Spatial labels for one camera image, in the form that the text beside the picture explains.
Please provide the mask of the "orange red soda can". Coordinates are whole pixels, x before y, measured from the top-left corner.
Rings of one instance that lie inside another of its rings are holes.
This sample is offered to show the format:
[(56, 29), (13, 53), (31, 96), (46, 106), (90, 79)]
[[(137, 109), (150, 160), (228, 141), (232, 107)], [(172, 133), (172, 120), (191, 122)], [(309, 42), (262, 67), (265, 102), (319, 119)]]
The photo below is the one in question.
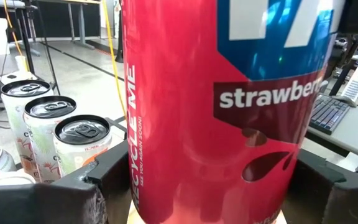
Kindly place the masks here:
[(346, 0), (122, 0), (146, 224), (274, 224)]

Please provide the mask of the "dark keyboard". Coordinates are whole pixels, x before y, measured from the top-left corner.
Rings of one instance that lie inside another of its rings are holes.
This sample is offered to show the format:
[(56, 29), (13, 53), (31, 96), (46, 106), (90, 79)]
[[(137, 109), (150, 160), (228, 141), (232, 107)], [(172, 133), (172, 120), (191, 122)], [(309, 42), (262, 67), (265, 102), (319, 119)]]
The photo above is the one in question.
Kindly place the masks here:
[(313, 105), (309, 127), (332, 135), (349, 109), (347, 103), (319, 94)]

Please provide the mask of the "white keyboard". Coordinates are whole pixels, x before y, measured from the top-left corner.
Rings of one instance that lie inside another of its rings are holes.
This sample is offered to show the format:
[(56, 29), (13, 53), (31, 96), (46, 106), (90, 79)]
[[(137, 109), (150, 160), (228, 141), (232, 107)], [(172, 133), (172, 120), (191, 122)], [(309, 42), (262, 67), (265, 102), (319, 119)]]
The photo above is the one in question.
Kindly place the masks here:
[(345, 96), (352, 101), (356, 102), (358, 99), (358, 67), (355, 72), (352, 74), (350, 80), (345, 86), (344, 90), (341, 93), (341, 96)]

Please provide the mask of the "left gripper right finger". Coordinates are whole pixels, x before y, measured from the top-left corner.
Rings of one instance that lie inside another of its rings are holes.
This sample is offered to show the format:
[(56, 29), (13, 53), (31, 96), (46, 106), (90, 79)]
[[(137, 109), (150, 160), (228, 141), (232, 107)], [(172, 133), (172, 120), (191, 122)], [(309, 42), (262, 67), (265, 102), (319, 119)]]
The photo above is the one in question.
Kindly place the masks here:
[(302, 149), (282, 211), (288, 224), (358, 224), (358, 173)]

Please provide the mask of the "white Celsius can black lid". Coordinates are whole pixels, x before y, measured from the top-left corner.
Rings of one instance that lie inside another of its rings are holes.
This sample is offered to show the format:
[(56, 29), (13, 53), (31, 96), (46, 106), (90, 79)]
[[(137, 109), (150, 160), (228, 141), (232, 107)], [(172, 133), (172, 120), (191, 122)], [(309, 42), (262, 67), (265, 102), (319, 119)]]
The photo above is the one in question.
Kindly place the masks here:
[(62, 120), (53, 132), (61, 175), (93, 162), (110, 148), (111, 142), (110, 124), (100, 116), (82, 114)]
[(76, 107), (75, 100), (58, 95), (36, 98), (24, 107), (24, 121), (42, 183), (49, 184), (61, 177), (53, 132), (60, 121), (75, 113)]
[(30, 134), (24, 120), (24, 107), (36, 98), (52, 96), (52, 87), (49, 83), (40, 80), (21, 80), (4, 85), (1, 93), (24, 172), (38, 179), (39, 172), (30, 143)]

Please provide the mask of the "white cup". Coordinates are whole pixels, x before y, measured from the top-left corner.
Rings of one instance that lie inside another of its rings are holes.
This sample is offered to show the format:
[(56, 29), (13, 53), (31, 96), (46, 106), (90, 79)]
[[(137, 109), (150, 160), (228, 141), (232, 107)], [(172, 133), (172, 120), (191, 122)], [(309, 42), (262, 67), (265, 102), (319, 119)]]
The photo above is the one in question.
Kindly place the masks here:
[(27, 60), (24, 56), (18, 55), (15, 56), (16, 65), (19, 71), (21, 72), (27, 72)]

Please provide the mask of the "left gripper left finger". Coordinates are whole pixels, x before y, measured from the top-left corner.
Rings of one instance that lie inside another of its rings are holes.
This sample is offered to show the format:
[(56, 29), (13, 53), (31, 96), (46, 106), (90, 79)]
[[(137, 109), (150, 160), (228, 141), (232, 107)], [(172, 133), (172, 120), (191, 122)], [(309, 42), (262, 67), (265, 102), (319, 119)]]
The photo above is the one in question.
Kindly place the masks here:
[(126, 224), (128, 143), (52, 184), (0, 186), (0, 224)]

